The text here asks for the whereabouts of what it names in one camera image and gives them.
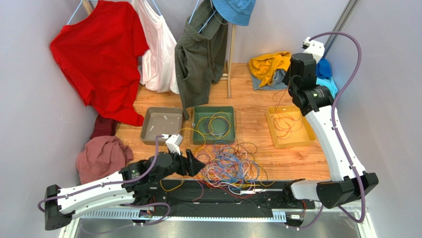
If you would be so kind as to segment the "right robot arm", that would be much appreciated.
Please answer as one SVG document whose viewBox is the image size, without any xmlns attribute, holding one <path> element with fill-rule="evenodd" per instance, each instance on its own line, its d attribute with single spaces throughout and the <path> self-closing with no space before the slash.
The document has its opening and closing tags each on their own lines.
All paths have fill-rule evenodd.
<svg viewBox="0 0 422 238">
<path fill-rule="evenodd" d="M 283 82 L 293 104 L 314 131 L 326 157 L 330 179 L 296 180 L 290 193 L 297 200 L 321 202 L 328 209 L 360 200 L 378 183 L 376 173 L 369 173 L 355 155 L 344 133 L 330 90 L 317 84 L 317 62 L 307 53 L 293 54 Z"/>
</svg>

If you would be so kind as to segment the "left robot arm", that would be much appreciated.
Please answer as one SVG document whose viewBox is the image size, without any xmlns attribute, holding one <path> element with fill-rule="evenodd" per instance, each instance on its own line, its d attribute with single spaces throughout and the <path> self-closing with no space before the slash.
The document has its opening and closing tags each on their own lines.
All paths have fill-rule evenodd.
<svg viewBox="0 0 422 238">
<path fill-rule="evenodd" d="M 162 179 L 178 174 L 196 176 L 205 164 L 186 153 L 156 152 L 147 160 L 131 163 L 99 180 L 71 188 L 50 185 L 39 208 L 45 216 L 45 230 L 61 229 L 73 219 L 114 205 L 145 205 L 152 198 L 151 187 Z"/>
</svg>

